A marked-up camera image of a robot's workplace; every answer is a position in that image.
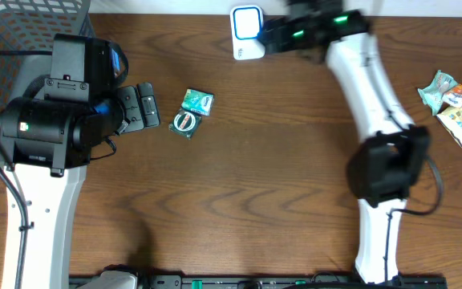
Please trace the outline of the teal small packet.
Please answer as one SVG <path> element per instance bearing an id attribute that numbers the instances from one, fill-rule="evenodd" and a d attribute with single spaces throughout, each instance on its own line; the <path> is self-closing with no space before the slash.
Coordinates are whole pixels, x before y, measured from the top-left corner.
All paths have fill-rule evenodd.
<path id="1" fill-rule="evenodd" d="M 418 88 L 417 91 L 423 103 L 431 109 L 432 115 L 436 116 L 442 107 L 444 93 L 457 84 L 452 76 L 438 70 L 432 82 L 426 88 Z"/>

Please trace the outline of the orange small box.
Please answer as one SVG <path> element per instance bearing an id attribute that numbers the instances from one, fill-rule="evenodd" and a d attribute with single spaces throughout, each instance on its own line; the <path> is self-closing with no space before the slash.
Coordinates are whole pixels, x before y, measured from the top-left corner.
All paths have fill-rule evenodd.
<path id="1" fill-rule="evenodd" d="M 462 84 L 457 84 L 452 89 L 446 91 L 442 101 L 454 108 L 462 108 Z"/>

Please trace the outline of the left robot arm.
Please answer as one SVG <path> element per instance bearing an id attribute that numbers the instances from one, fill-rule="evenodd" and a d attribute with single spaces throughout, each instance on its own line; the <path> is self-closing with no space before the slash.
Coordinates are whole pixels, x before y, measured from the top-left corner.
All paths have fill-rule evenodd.
<path id="1" fill-rule="evenodd" d="M 0 114 L 4 288 L 68 287 L 75 209 L 92 149 L 160 124 L 152 85 L 128 86 L 127 74 L 117 43 L 58 34 L 38 90 L 23 92 Z"/>

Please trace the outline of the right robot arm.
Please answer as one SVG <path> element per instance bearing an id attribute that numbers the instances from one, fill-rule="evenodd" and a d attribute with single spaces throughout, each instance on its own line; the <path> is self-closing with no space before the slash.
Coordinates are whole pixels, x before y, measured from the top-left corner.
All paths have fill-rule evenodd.
<path id="1" fill-rule="evenodd" d="M 365 284 L 392 285 L 399 276 L 399 223 L 430 136 L 395 95 L 370 19 L 359 10 L 344 10 L 340 1 L 289 0 L 287 6 L 288 15 L 265 22 L 258 39 L 268 54 L 322 51 L 359 138 L 359 149 L 346 165 L 346 180 L 359 205 L 355 271 Z"/>

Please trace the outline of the teal tissue pack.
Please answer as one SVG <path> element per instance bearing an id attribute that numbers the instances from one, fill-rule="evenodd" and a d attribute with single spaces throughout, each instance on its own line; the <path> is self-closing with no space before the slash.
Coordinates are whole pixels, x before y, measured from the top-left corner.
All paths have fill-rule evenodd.
<path id="1" fill-rule="evenodd" d="M 202 116 L 210 116 L 214 94 L 188 89 L 184 95 L 181 107 Z"/>

